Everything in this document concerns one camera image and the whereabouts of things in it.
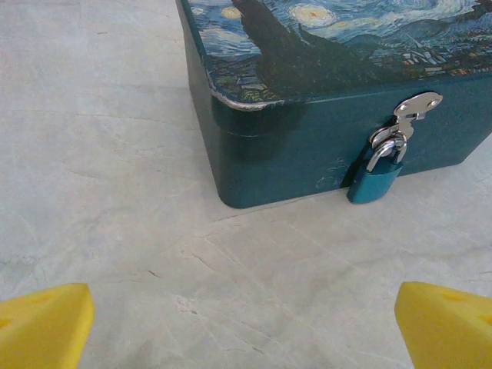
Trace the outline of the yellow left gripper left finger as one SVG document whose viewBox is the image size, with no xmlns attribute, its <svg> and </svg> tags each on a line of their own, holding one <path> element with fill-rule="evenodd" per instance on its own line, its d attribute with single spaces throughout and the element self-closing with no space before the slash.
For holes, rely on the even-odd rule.
<svg viewBox="0 0 492 369">
<path fill-rule="evenodd" d="M 1 302 L 2 368 L 77 368 L 95 315 L 87 284 Z"/>
</svg>

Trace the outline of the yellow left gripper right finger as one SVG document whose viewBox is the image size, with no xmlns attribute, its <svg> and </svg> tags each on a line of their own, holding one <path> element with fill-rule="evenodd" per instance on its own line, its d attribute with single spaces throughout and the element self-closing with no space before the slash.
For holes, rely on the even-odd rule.
<svg viewBox="0 0 492 369">
<path fill-rule="evenodd" d="M 394 314 L 415 368 L 490 368 L 491 299 L 404 282 Z"/>
</svg>

